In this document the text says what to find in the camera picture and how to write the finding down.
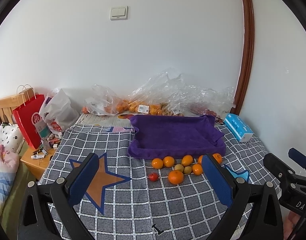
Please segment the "right hand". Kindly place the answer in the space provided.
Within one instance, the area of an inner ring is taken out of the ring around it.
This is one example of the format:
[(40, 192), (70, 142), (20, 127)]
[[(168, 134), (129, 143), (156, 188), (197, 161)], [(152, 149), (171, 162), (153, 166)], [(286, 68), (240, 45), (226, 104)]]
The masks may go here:
[(292, 211), (289, 212), (283, 224), (284, 239), (287, 239), (290, 236), (300, 217), (301, 216)]

